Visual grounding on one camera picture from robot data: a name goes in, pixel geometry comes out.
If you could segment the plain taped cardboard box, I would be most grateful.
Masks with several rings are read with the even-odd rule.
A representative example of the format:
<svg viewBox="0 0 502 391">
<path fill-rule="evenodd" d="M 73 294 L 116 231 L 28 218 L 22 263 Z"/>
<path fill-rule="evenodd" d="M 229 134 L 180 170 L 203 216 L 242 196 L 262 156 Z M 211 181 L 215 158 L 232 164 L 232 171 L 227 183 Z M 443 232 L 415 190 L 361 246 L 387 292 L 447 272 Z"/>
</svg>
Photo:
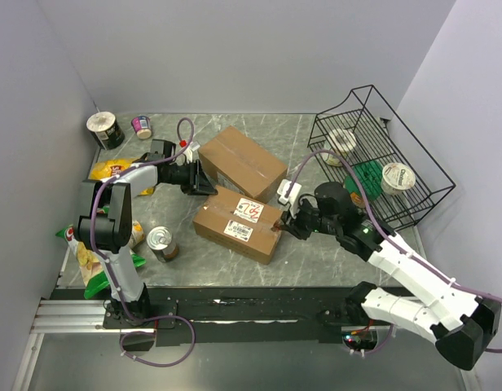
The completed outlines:
<svg viewBox="0 0 502 391">
<path fill-rule="evenodd" d="M 202 145 L 198 156 L 215 182 L 263 203 L 286 178 L 288 166 L 236 127 L 229 126 Z"/>
</svg>

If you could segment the labelled cardboard express box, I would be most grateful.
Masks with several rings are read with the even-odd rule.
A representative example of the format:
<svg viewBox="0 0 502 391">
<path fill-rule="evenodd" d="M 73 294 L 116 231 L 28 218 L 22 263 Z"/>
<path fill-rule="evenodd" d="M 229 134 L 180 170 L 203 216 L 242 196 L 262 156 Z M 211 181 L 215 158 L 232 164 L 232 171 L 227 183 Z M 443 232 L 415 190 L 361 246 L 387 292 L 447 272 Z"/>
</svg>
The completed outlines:
<svg viewBox="0 0 502 391">
<path fill-rule="evenodd" d="M 281 232 L 274 228 L 282 211 L 216 186 L 193 218 L 195 232 L 263 265 L 271 262 Z"/>
</svg>

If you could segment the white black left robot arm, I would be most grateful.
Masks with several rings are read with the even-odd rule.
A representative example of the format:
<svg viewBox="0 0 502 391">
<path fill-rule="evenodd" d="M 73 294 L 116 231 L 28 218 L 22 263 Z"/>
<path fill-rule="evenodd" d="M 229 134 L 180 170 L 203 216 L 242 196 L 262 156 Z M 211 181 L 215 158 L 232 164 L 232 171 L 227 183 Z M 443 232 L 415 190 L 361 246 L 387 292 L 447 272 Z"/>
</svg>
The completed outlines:
<svg viewBox="0 0 502 391">
<path fill-rule="evenodd" d="M 109 178 L 81 183 L 74 235 L 92 251 L 111 289 L 112 314 L 132 327 L 143 327 L 152 317 L 148 289 L 139 277 L 130 254 L 132 199 L 158 184 L 179 186 L 189 196 L 218 192 L 192 153 L 197 143 L 152 141 L 149 152 L 127 169 Z"/>
</svg>

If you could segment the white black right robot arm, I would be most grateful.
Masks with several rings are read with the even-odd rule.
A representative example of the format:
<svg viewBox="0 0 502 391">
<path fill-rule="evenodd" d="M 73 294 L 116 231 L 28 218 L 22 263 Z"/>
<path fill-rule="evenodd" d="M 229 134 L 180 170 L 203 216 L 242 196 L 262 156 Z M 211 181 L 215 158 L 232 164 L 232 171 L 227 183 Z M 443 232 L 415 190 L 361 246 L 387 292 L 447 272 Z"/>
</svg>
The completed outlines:
<svg viewBox="0 0 502 391">
<path fill-rule="evenodd" d="M 498 331 L 501 304 L 481 293 L 464 292 L 382 222 L 357 209 L 338 182 L 325 182 L 311 194 L 284 179 L 277 195 L 286 206 L 278 231 L 306 240 L 330 235 L 343 249 L 400 282 L 412 299 L 397 297 L 373 283 L 350 290 L 342 309 L 353 323 L 375 320 L 406 329 L 434 344 L 452 365 L 470 371 Z"/>
</svg>

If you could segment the metal tin can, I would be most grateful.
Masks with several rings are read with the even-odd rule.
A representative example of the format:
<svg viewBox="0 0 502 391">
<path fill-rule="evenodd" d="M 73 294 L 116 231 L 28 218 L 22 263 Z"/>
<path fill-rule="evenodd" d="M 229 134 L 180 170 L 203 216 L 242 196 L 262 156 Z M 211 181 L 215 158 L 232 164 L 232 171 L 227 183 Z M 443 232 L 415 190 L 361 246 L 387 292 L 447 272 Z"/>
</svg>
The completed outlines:
<svg viewBox="0 0 502 391">
<path fill-rule="evenodd" d="M 179 246 L 172 232 L 165 226 L 152 228 L 147 234 L 146 243 L 161 262 L 173 261 L 178 256 Z"/>
</svg>

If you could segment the small orange white cup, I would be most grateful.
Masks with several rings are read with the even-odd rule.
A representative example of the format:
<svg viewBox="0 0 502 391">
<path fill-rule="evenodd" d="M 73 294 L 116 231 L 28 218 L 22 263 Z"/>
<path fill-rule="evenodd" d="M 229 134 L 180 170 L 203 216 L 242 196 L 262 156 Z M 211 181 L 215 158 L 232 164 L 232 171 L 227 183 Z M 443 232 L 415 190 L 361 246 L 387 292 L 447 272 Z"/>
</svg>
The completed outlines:
<svg viewBox="0 0 502 391">
<path fill-rule="evenodd" d="M 144 241 L 144 238 L 145 234 L 142 225 L 137 220 L 133 220 L 130 239 L 128 241 L 128 247 L 130 249 L 136 248 L 139 244 L 141 244 Z"/>
</svg>

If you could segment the purple yogurt cup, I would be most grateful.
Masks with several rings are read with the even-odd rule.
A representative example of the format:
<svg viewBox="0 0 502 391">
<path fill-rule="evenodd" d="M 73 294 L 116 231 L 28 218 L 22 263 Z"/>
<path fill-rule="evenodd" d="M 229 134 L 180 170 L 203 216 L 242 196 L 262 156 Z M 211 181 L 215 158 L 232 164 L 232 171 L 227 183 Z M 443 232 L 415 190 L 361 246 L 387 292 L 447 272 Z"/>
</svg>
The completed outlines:
<svg viewBox="0 0 502 391">
<path fill-rule="evenodd" d="M 152 136 L 152 127 L 148 116 L 136 116 L 131 120 L 131 126 L 139 139 L 148 139 Z"/>
</svg>

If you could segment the white tape roll cup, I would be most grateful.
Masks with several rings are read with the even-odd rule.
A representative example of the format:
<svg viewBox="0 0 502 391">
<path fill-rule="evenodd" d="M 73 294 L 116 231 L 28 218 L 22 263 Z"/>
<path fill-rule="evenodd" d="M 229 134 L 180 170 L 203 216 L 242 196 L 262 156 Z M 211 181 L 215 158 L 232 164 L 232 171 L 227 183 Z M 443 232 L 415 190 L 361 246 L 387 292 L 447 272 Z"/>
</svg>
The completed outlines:
<svg viewBox="0 0 502 391">
<path fill-rule="evenodd" d="M 333 129 L 328 133 L 324 141 L 325 150 L 333 150 L 337 155 L 345 159 L 357 146 L 356 137 L 349 130 L 342 128 Z M 325 164 L 341 167 L 341 161 L 334 155 L 324 153 L 322 155 Z"/>
</svg>

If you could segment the yellow Lays chips bag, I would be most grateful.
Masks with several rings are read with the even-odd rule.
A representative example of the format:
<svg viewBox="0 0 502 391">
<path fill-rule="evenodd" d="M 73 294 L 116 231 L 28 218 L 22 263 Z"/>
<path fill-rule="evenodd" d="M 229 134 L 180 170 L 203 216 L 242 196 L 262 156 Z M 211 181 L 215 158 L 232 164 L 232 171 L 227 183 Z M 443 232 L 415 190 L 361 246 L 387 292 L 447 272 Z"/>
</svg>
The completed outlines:
<svg viewBox="0 0 502 391">
<path fill-rule="evenodd" d="M 116 182 L 130 184 L 131 196 L 150 196 L 154 193 L 157 173 L 155 167 L 139 168 L 134 159 L 105 160 L 95 163 L 88 176 L 91 180 L 106 182 L 110 177 Z"/>
</svg>

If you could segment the black paper cup white lid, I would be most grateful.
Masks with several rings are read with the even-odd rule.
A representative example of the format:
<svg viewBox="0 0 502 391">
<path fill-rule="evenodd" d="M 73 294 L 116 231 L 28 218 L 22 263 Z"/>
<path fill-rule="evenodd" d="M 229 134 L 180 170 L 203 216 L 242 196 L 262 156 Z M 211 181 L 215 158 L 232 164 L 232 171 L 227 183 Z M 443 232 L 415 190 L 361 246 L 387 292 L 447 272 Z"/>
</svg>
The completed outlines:
<svg viewBox="0 0 502 391">
<path fill-rule="evenodd" d="M 97 112 L 90 116 L 86 121 L 86 128 L 104 150 L 119 147 L 125 139 L 116 116 L 111 112 Z"/>
</svg>

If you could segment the white Chobani yogurt cup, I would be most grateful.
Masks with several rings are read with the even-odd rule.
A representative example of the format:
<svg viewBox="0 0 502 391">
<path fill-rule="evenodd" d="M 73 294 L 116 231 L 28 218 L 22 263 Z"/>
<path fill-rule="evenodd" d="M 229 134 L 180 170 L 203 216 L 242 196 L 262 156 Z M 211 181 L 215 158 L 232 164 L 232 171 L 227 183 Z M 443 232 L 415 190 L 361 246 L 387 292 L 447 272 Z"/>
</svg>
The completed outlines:
<svg viewBox="0 0 502 391">
<path fill-rule="evenodd" d="M 392 162 L 382 169 L 381 189 L 390 196 L 402 194 L 416 184 L 416 175 L 407 165 Z"/>
</svg>

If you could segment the green Chuba chips bag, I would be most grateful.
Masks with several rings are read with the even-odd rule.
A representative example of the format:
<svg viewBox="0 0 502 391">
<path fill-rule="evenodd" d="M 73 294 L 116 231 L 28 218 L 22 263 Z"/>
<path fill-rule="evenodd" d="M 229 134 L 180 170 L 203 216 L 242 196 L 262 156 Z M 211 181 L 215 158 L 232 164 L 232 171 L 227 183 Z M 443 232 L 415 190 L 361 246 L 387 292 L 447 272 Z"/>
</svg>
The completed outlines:
<svg viewBox="0 0 502 391">
<path fill-rule="evenodd" d="M 83 242 L 75 239 L 72 224 L 56 232 L 55 236 L 65 241 L 70 252 L 77 259 L 82 280 L 85 284 L 85 299 L 91 299 L 109 287 L 108 278 L 103 271 L 98 256 L 93 251 L 86 249 Z M 136 268 L 146 263 L 146 260 L 137 255 L 133 249 L 130 249 L 130 255 Z"/>
</svg>

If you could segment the aluminium rail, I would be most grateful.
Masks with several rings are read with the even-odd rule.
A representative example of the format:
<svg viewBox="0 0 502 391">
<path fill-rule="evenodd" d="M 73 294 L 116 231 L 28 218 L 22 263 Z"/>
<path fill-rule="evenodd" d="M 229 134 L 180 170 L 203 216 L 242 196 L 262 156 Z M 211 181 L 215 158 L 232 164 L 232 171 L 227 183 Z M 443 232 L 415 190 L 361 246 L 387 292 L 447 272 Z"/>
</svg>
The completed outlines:
<svg viewBox="0 0 502 391">
<path fill-rule="evenodd" d="M 32 334 L 106 332 L 102 301 L 41 300 L 30 328 Z"/>
</svg>

